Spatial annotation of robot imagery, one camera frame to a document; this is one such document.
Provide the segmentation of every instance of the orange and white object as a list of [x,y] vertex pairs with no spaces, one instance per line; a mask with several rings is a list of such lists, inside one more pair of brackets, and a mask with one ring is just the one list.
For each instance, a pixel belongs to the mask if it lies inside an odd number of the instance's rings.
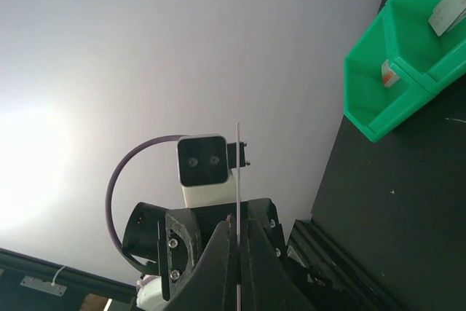
[[400,80],[400,76],[398,76],[389,66],[388,60],[385,60],[382,64],[382,82],[384,83],[384,87],[391,87]]

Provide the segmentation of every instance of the white wall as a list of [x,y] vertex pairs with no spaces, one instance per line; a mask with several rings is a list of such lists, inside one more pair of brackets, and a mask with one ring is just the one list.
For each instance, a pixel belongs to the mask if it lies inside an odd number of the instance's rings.
[[[233,141],[236,121],[252,163],[243,198],[272,198],[288,234],[310,215],[342,60],[379,2],[0,0],[0,246],[132,283],[104,222],[114,166],[158,135]],[[123,174],[120,234],[139,201],[183,206],[174,146]]]

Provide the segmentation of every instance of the brown object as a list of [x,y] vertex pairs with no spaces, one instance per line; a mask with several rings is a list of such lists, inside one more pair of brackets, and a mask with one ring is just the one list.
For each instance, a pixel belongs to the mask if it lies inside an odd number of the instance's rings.
[[88,294],[82,302],[79,311],[103,311],[107,305],[108,298],[103,296]]

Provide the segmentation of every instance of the metal screw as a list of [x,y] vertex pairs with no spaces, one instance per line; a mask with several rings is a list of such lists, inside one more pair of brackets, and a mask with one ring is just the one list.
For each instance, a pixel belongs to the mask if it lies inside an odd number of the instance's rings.
[[181,276],[181,273],[180,273],[180,271],[177,270],[177,269],[174,269],[174,270],[170,273],[170,278],[171,278],[172,280],[178,280],[178,279],[180,278],[180,276]]
[[178,247],[178,241],[175,238],[172,238],[168,241],[168,246],[172,249]]

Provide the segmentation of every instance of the camera lens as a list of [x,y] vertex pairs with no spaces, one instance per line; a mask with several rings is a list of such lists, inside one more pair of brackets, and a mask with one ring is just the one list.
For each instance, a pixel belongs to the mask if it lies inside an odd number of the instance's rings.
[[211,165],[217,165],[220,162],[220,159],[217,156],[212,156],[209,159]]
[[194,168],[196,165],[197,165],[198,161],[196,158],[189,158],[188,159],[188,166],[191,167],[191,168]]

